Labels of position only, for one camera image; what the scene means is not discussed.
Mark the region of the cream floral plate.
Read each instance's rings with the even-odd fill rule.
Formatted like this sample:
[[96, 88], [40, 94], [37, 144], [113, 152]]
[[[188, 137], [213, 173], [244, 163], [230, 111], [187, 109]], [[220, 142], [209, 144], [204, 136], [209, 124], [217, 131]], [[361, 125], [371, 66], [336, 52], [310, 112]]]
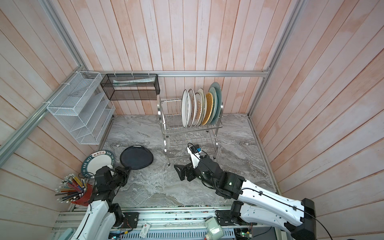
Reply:
[[206, 114], [206, 111], [207, 111], [207, 100], [206, 100], [206, 94], [205, 94], [205, 91], [203, 88], [199, 88], [198, 89], [198, 93], [201, 95], [201, 102], [202, 102], [202, 107], [201, 107], [201, 114], [200, 114], [200, 118], [199, 118], [199, 121], [198, 121], [198, 126], [201, 126], [202, 125], [202, 122], [203, 122], [203, 119], [205, 117], [205, 114]]

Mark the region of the orange sunburst plate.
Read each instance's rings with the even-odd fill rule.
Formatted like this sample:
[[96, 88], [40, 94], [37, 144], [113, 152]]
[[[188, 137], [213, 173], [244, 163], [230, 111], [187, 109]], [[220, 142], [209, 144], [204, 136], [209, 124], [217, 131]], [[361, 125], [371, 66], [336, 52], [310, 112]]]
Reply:
[[190, 97], [190, 118], [188, 120], [188, 127], [191, 127], [195, 118], [195, 106], [196, 106], [196, 101], [195, 101], [195, 92], [193, 89], [189, 89], [189, 97]]
[[195, 102], [195, 115], [194, 115], [192, 126], [198, 125], [198, 122], [199, 122], [199, 119], [201, 116], [201, 112], [202, 112], [202, 95], [201, 95], [201, 93], [197, 92], [195, 94], [195, 101], [196, 101]]

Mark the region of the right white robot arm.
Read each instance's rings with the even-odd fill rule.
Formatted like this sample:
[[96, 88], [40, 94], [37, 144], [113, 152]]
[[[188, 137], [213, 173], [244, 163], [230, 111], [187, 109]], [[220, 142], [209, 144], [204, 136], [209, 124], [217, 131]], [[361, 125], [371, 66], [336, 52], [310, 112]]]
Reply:
[[209, 156], [194, 156], [189, 164], [174, 168], [181, 181], [200, 180], [218, 196], [233, 199], [228, 222], [265, 224], [289, 233], [295, 240], [317, 238], [312, 200], [293, 200], [265, 190], [242, 176], [223, 171]]

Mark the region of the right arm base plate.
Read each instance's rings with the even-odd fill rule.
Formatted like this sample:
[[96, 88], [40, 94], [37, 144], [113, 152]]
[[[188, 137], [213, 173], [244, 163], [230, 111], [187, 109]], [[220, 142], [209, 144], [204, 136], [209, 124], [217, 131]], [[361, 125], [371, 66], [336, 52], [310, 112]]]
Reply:
[[220, 226], [245, 226], [253, 224], [252, 222], [245, 222], [241, 218], [239, 210], [216, 210], [215, 215]]

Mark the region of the dark navy plate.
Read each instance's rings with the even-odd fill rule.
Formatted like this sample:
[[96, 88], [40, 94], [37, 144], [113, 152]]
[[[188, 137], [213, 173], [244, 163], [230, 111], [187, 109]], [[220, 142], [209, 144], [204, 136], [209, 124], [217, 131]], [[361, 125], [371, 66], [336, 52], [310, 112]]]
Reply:
[[130, 146], [120, 155], [120, 162], [125, 168], [140, 170], [153, 163], [152, 152], [143, 146]]

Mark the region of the green rim lettered plate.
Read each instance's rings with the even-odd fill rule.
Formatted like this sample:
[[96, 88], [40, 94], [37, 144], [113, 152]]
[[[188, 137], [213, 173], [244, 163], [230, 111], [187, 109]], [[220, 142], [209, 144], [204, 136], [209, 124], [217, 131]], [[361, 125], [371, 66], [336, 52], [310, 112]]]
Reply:
[[85, 178], [93, 178], [96, 171], [102, 167], [113, 168], [115, 164], [115, 155], [108, 150], [100, 150], [90, 154], [83, 162], [81, 167], [81, 174]]

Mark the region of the steel wire dish rack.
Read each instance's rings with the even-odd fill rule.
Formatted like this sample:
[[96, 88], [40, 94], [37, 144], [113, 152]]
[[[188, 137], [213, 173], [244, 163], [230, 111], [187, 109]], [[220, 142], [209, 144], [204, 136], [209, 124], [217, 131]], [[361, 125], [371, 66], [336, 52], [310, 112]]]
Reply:
[[164, 139], [164, 154], [168, 165], [189, 159], [188, 143], [198, 144], [212, 159], [217, 157], [219, 146], [217, 135], [223, 127], [220, 114], [214, 125], [183, 127], [182, 99], [165, 99], [157, 96], [158, 119]]

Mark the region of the grey green plate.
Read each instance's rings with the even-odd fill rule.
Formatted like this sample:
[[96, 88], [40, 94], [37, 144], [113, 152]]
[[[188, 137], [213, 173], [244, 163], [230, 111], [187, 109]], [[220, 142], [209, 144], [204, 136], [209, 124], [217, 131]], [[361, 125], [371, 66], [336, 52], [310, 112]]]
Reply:
[[220, 116], [221, 111], [222, 111], [222, 109], [221, 109], [221, 107], [222, 107], [222, 90], [221, 90], [219, 83], [217, 83], [217, 82], [213, 82], [211, 84], [211, 87], [215, 88], [216, 95], [217, 95], [216, 114], [211, 121], [211, 125], [215, 125], [218, 122], [219, 116]]

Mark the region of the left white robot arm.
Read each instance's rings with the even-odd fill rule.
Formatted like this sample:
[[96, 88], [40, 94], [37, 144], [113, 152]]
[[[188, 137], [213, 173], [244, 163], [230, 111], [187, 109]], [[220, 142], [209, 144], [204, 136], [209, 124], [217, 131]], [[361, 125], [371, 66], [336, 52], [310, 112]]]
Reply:
[[94, 191], [73, 240], [107, 240], [111, 229], [123, 225], [123, 212], [113, 200], [119, 189], [127, 184], [130, 172], [130, 168], [121, 166], [115, 169], [104, 166], [96, 171]]

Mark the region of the light teal flower plate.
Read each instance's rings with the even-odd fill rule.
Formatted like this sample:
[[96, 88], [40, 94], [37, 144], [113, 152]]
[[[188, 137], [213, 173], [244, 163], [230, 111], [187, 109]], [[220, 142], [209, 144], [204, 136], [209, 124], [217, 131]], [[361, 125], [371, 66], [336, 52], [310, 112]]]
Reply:
[[215, 114], [216, 114], [216, 111], [217, 111], [217, 101], [218, 101], [218, 97], [217, 97], [217, 92], [216, 92], [216, 89], [214, 87], [210, 87], [210, 90], [209, 92], [212, 94], [213, 96], [213, 104], [212, 104], [212, 111], [211, 111], [211, 115], [210, 115], [210, 118], [208, 120], [208, 125], [211, 124]]

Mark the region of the white plate black clover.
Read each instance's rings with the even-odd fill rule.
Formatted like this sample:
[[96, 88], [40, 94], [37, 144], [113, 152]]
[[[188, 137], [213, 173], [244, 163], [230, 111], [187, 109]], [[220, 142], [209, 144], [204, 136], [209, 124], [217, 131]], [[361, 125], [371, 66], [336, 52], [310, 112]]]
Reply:
[[182, 123], [183, 127], [186, 128], [188, 126], [189, 120], [189, 106], [190, 106], [190, 97], [187, 90], [184, 90], [182, 97]]

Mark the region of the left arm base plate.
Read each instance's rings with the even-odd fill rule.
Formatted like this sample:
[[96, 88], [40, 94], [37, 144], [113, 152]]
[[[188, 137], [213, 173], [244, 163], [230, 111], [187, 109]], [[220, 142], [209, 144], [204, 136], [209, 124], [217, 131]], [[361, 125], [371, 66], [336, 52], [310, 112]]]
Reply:
[[138, 220], [138, 212], [121, 213], [118, 214], [116, 227], [123, 229], [135, 229], [138, 225]]

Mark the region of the yellow woven plate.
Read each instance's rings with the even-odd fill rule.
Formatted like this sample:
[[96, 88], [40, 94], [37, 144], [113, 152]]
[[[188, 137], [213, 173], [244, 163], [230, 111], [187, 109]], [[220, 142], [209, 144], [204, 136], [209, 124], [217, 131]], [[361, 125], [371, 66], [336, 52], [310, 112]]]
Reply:
[[206, 111], [205, 117], [203, 119], [202, 126], [205, 126], [208, 124], [208, 120], [210, 118], [211, 111], [212, 111], [213, 96], [210, 92], [208, 92], [206, 94], [206, 100], [207, 100], [207, 102], [206, 102], [207, 103], [207, 111]]

